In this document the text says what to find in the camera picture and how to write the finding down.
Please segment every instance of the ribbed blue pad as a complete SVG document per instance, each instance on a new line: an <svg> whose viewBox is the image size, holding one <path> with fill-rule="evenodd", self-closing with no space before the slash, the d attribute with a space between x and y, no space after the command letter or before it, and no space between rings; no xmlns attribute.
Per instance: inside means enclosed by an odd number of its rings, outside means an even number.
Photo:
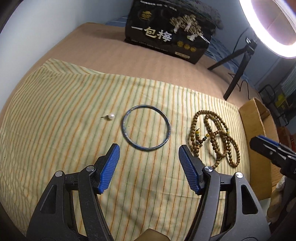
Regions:
<svg viewBox="0 0 296 241"><path fill-rule="evenodd" d="M113 149L109 159L107 160L101 172L100 184L98 186L99 194L102 194L109 187L113 173L115 171L115 168L119 160L119 156L120 156L120 147L119 145L117 145Z"/></svg>
<svg viewBox="0 0 296 241"><path fill-rule="evenodd" d="M192 165L190 158L188 157L187 153L184 151L182 147L179 148L179 160L185 172L185 176L187 178L191 190L193 190L197 194L200 190L199 178L195 168Z"/></svg>
<svg viewBox="0 0 296 241"><path fill-rule="evenodd" d="M276 142L276 141L274 141L272 139L269 139L266 136L259 135L259 137L262 138L262 139L264 139L264 140L266 140L266 141L268 141L268 142L270 142L270 143L272 143L272 144L274 144L274 145L276 145L276 146L279 146L279 143L278 142Z"/></svg>

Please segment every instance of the black package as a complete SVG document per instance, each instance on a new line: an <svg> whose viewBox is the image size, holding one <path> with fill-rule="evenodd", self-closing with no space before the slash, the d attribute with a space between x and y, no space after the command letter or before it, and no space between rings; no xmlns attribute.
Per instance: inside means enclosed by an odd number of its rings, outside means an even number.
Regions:
<svg viewBox="0 0 296 241"><path fill-rule="evenodd" d="M197 63L207 50L215 24L176 0L134 0L125 41Z"/></svg>

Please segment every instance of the tripod leg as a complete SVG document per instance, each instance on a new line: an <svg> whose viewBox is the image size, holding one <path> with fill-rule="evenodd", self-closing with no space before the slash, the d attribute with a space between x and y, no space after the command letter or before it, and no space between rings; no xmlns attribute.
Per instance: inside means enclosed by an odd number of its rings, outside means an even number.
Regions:
<svg viewBox="0 0 296 241"><path fill-rule="evenodd" d="M251 55L250 53L248 53L248 52L246 52L246 53L244 54L244 57L243 57L243 59L242 59L242 62L241 62L241 64L240 64L240 66L239 66L239 68L238 68L238 70L237 70L235 76L233 77L233 80L231 81L231 83L230 83L230 85L229 85L227 91L225 92L225 94L224 94L224 96L223 96L224 100L227 100L228 97L230 96L230 94L232 93L232 91L234 90L235 86L237 85L239 79L240 79L241 76L243 75L244 70L246 69L246 67L247 67L247 65L248 65L248 63L249 63L249 61L250 61L250 59L251 59L251 56L252 56L252 55Z"/></svg>
<svg viewBox="0 0 296 241"><path fill-rule="evenodd" d="M236 58L237 56L243 54L245 51L246 51L245 48L235 51L231 55L228 55L226 58L220 60L218 63L209 67L208 70L213 70L214 68L217 68L218 66L227 63L228 61L232 60L233 58Z"/></svg>

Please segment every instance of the white wall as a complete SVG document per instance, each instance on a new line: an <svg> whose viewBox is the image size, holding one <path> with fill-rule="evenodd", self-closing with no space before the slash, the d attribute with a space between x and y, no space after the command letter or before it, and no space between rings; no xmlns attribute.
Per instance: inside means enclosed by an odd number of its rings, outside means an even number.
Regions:
<svg viewBox="0 0 296 241"><path fill-rule="evenodd" d="M239 0L201 0L204 3L217 9L221 15L221 20L224 24L224 29L217 29L216 38L220 40L225 47L232 53L235 43L240 34L249 27L249 23L243 13ZM252 30L248 30L240 39L237 49L243 48L246 45L245 37L253 37ZM256 84L262 76L272 68L273 64L279 57L272 53L262 43L258 43L255 54L252 56L247 68L246 75L252 82Z"/></svg>
<svg viewBox="0 0 296 241"><path fill-rule="evenodd" d="M0 34L0 110L48 50L79 25L127 15L132 0L24 0Z"/></svg>

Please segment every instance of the yellow striped fabric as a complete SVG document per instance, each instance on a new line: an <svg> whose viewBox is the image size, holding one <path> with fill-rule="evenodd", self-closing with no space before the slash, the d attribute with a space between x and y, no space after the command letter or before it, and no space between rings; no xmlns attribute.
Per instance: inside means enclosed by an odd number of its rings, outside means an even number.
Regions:
<svg viewBox="0 0 296 241"><path fill-rule="evenodd" d="M157 151L136 150L121 133L121 118L139 104L156 106L171 121L171 137ZM198 110L218 113L240 148L240 165L233 169L224 159L217 171L230 175L240 171L249 179L247 143L236 106L180 86L49 59L22 83L5 113L0 129L0 201L26 233L36 204L57 170L78 172L117 143L120 159L109 188L99 197L114 239L134 240L152 228L172 241L183 240L199 197L189 188L178 149L190 144L188 133ZM110 113L116 115L114 120L101 118ZM127 126L131 139L143 146L161 143L166 133L164 121L153 110L134 111ZM203 118L197 127L204 136ZM200 158L206 165L214 164L209 140ZM220 231L224 199L222 193L213 234ZM84 234L77 200L74 192L78 230Z"/></svg>

